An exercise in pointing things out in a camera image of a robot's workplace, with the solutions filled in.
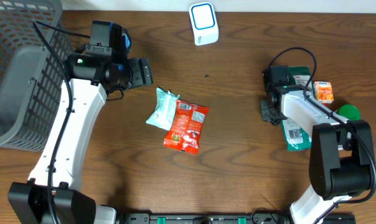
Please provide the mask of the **mint green wipes pack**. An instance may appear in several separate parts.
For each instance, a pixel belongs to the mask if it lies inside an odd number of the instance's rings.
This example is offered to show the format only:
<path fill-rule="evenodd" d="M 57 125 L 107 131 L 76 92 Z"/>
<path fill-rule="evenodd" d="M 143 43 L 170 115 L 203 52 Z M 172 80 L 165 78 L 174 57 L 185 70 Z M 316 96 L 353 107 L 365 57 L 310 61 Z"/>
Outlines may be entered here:
<path fill-rule="evenodd" d="M 152 115 L 146 120 L 146 124 L 169 131 L 174 121 L 177 108 L 177 100 L 180 95 L 175 95 L 162 88 L 156 89 L 157 104 Z"/>

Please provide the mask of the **small orange box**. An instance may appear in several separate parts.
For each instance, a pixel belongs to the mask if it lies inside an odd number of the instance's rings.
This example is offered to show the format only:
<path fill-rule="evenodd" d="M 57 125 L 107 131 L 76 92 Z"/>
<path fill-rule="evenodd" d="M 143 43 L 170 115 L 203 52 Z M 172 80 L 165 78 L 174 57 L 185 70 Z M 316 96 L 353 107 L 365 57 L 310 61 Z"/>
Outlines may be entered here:
<path fill-rule="evenodd" d="M 334 101 L 330 82 L 314 82 L 314 91 L 316 99 L 322 104 L 331 104 Z"/>

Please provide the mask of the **green lid spice jar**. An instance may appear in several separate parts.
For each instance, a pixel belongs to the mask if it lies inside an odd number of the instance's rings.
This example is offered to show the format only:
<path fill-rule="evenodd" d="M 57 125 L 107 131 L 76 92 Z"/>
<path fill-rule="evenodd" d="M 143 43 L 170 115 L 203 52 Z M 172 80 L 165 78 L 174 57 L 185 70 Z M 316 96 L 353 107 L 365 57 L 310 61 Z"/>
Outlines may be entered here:
<path fill-rule="evenodd" d="M 341 115 L 349 120 L 360 120 L 361 113 L 354 105 L 343 105 L 338 110 L 336 110 L 338 115 Z"/>

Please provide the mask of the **orange snack packet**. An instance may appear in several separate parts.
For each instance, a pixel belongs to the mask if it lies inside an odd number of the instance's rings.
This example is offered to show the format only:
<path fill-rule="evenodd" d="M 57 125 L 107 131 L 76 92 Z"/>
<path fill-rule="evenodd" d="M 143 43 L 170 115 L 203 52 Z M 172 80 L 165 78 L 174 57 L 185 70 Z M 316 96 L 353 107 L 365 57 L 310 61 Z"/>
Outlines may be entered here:
<path fill-rule="evenodd" d="M 197 155 L 199 141 L 209 107 L 177 100 L 177 108 L 171 129 L 164 138 L 163 146 Z"/>

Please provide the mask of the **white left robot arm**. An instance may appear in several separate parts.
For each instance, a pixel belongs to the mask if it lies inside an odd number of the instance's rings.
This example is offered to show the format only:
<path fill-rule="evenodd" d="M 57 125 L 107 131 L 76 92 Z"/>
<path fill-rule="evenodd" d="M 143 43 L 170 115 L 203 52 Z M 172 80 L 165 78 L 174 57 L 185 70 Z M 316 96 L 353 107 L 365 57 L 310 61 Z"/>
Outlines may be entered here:
<path fill-rule="evenodd" d="M 119 223 L 117 209 L 83 194 L 85 154 L 107 96 L 153 83 L 147 58 L 74 53 L 44 151 L 26 183 L 8 200 L 21 223 Z"/>

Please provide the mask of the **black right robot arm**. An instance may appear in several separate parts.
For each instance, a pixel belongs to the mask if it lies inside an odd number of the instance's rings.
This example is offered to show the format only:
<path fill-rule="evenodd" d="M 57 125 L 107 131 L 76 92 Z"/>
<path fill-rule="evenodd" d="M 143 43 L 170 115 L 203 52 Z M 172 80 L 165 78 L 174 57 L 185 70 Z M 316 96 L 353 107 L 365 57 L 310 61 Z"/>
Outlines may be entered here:
<path fill-rule="evenodd" d="M 311 135 L 311 185 L 290 205 L 291 223 L 321 223 L 340 204 L 366 202 L 376 191 L 376 166 L 370 125 L 335 114 L 300 86 L 266 88 L 264 121 L 291 118 Z"/>

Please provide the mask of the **green product pouch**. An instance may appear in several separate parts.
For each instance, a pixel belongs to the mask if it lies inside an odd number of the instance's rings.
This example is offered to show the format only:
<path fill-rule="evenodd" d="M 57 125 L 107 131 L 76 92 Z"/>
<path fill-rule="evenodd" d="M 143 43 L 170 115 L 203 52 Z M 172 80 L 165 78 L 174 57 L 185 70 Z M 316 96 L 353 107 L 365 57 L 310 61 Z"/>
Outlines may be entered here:
<path fill-rule="evenodd" d="M 309 67 L 287 67 L 289 84 L 305 86 L 311 75 Z M 292 119 L 282 121 L 288 151 L 303 151 L 311 147 L 311 137 Z"/>

